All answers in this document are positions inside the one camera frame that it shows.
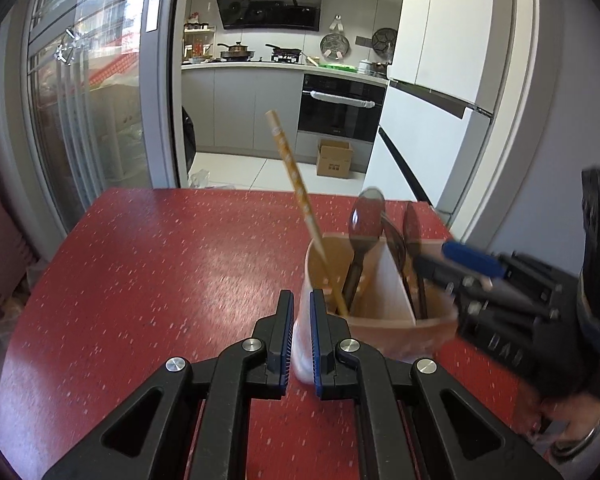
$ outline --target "red speckled countertop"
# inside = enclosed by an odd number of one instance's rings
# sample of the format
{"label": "red speckled countertop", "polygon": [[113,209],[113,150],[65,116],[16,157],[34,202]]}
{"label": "red speckled countertop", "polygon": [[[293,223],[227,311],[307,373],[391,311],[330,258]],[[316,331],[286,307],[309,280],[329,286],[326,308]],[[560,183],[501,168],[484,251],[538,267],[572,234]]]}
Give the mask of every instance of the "red speckled countertop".
{"label": "red speckled countertop", "polygon": [[[346,232],[354,198],[314,195],[323,232]],[[419,204],[424,237],[448,233]],[[403,203],[388,202],[398,225]],[[33,291],[0,380],[0,448],[39,479],[174,355],[217,356],[296,302],[309,235],[291,193],[109,190]],[[436,356],[510,423],[517,380],[456,339]],[[293,375],[282,401],[254,400],[247,473],[255,479],[358,477],[350,402],[320,402]]]}

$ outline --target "tiled floor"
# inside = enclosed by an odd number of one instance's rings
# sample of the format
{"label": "tiled floor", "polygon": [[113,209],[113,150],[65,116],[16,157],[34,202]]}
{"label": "tiled floor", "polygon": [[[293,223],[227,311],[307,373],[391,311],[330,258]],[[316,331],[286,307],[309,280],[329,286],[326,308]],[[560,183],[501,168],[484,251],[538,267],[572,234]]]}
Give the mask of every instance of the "tiled floor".
{"label": "tiled floor", "polygon": [[[298,163],[304,185],[309,193],[357,196],[362,191],[364,173],[351,171],[349,178],[318,176],[314,164]],[[191,173],[209,172],[209,187],[234,186],[235,189],[292,191],[281,160],[255,156],[197,153]]]}

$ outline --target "white refrigerator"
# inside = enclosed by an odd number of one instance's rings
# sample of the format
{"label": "white refrigerator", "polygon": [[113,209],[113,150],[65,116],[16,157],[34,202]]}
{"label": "white refrigerator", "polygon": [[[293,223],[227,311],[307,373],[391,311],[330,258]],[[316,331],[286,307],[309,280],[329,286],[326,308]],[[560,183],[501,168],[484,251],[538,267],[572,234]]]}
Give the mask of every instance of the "white refrigerator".
{"label": "white refrigerator", "polygon": [[489,114],[458,100],[391,82],[364,187],[388,200],[424,200],[450,216],[470,182]]}
{"label": "white refrigerator", "polygon": [[495,110],[513,0],[403,0],[364,186],[451,218]]}

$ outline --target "metal screw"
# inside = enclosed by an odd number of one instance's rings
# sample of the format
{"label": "metal screw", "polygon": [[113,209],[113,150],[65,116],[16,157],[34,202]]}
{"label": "metal screw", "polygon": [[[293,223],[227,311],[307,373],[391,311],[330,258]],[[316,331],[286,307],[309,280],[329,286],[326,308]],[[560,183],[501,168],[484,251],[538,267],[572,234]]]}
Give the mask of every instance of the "metal screw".
{"label": "metal screw", "polygon": [[179,372],[187,365],[187,362],[182,357],[172,357],[169,359],[165,366],[170,372]]}
{"label": "metal screw", "polygon": [[420,359],[416,364],[416,368],[420,373],[432,374],[438,369],[438,365],[435,364],[431,359]]}
{"label": "metal screw", "polygon": [[254,338],[254,337],[245,339],[242,342],[242,349],[246,350],[247,352],[255,352],[257,350],[260,350],[261,348],[262,348],[262,341]]}
{"label": "metal screw", "polygon": [[345,352],[355,352],[360,350],[360,343],[355,339],[344,339],[340,342],[340,348]]}
{"label": "metal screw", "polygon": [[478,314],[480,314],[481,310],[482,304],[480,303],[480,301],[472,301],[467,307],[467,312],[472,316],[477,316]]}

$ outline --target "sliding glass door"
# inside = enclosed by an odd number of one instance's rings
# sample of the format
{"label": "sliding glass door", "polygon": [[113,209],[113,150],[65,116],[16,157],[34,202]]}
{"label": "sliding glass door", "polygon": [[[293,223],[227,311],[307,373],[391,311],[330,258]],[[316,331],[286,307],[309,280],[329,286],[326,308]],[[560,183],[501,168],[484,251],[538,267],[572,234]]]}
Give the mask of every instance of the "sliding glass door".
{"label": "sliding glass door", "polygon": [[158,24],[173,28],[173,2],[34,0],[30,6],[30,142],[67,232],[109,187],[178,184],[164,142],[173,138],[171,122],[155,124],[168,110],[156,109],[155,98],[141,107],[143,92],[170,94],[170,80],[156,65],[171,66],[168,44],[160,47],[157,36]]}

